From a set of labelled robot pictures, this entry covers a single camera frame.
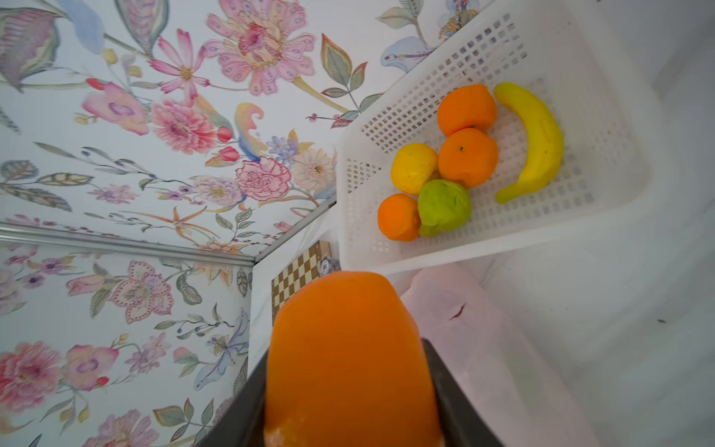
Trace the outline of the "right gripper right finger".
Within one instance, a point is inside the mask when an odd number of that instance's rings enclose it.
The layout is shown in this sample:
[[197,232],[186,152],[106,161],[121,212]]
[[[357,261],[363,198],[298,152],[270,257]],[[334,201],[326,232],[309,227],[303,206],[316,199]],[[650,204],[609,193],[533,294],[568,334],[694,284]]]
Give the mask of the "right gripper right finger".
[[444,445],[502,447],[502,441],[491,431],[469,402],[467,395],[450,373],[436,348],[426,338],[422,339],[422,344],[436,395]]

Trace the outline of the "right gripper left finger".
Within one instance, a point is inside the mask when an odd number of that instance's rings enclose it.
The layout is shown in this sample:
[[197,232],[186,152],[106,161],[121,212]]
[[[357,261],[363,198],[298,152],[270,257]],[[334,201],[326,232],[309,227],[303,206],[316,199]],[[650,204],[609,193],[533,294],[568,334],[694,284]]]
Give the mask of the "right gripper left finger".
[[200,447],[264,447],[266,364],[264,353],[223,418],[197,445]]

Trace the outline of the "pink plastic bag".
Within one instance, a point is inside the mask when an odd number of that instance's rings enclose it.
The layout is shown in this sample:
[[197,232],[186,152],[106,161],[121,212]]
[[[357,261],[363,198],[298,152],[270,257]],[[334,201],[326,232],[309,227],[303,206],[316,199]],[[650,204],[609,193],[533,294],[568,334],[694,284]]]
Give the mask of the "pink plastic bag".
[[573,393],[467,270],[429,267],[395,288],[420,335],[504,445],[599,445]]

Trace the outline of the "orange fruit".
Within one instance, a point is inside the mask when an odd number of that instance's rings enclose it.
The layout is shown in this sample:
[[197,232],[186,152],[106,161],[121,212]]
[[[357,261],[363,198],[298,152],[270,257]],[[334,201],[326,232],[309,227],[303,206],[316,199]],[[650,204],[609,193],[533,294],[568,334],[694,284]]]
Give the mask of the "orange fruit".
[[268,446],[441,446],[419,330],[369,272],[317,279],[277,314],[266,369]]
[[495,140],[473,128],[458,130],[439,150],[439,174],[444,180],[471,189],[492,177],[498,160]]
[[396,194],[385,199],[378,209],[377,220],[380,231],[389,240],[410,242],[419,237],[418,203],[411,196]]
[[437,117],[439,129],[445,137],[467,128],[486,133],[497,120],[497,105],[484,85],[466,86],[443,99]]

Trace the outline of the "green fruit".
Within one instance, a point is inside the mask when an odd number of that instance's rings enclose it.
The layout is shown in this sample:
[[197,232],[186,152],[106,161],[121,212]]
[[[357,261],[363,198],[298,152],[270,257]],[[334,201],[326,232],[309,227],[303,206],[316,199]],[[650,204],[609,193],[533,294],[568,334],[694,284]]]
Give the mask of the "green fruit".
[[453,231],[471,218],[472,208],[467,190],[455,182],[433,180],[427,182],[418,197],[421,238]]

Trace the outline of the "yellow lemon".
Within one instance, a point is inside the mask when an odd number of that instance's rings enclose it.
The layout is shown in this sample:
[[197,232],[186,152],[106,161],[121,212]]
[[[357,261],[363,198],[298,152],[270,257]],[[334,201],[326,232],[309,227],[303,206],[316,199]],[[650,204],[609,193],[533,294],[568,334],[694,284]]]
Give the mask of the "yellow lemon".
[[418,196],[423,186],[439,178],[438,153],[422,143],[405,145],[392,164],[390,178],[398,191]]

